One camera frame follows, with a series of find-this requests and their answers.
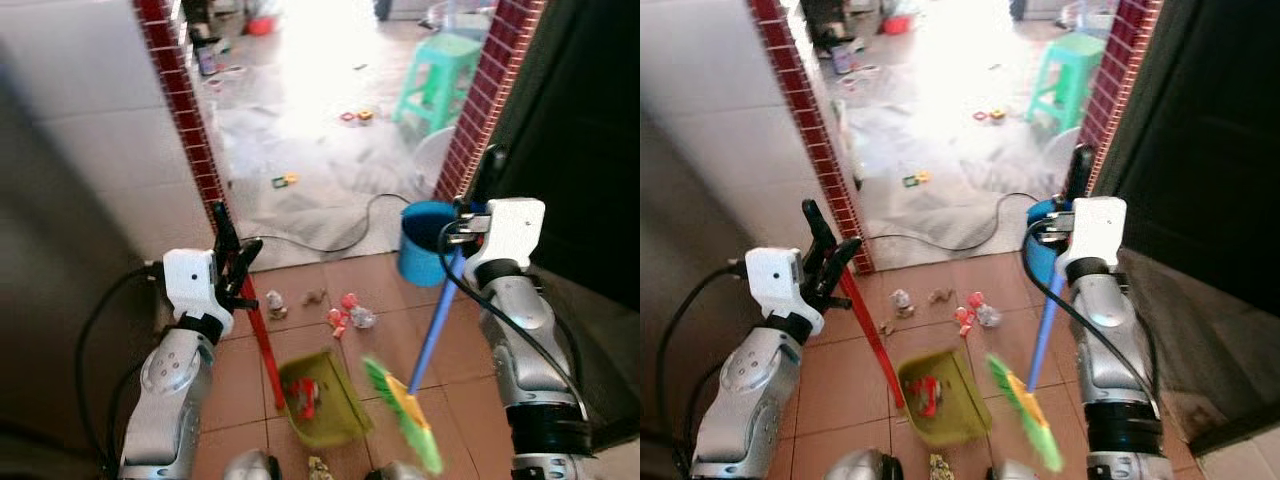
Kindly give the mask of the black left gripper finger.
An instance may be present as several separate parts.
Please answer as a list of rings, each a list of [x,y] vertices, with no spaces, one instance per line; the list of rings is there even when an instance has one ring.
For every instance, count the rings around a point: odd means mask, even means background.
[[[227,205],[223,201],[212,202],[212,220],[215,230],[215,264],[228,264],[241,251],[241,241]]]
[[[831,294],[849,269],[852,257],[863,244],[861,237],[852,237],[837,244],[826,260],[826,293]]]
[[[229,268],[229,293],[241,293],[250,274],[250,266],[262,250],[261,239],[246,239],[232,255]]]
[[[835,234],[815,200],[803,201],[803,215],[812,233],[812,244],[803,260],[805,264],[824,264],[836,247]]]

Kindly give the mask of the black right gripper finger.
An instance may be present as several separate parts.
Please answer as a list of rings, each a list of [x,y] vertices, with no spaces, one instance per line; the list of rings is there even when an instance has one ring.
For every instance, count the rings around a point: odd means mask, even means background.
[[[492,198],[490,189],[506,166],[507,151],[500,145],[488,145],[476,163],[471,180],[471,206],[481,207]]]
[[[1088,143],[1079,143],[1071,151],[1065,184],[1066,205],[1073,205],[1076,198],[1087,196],[1087,187],[1094,164],[1094,146]]]

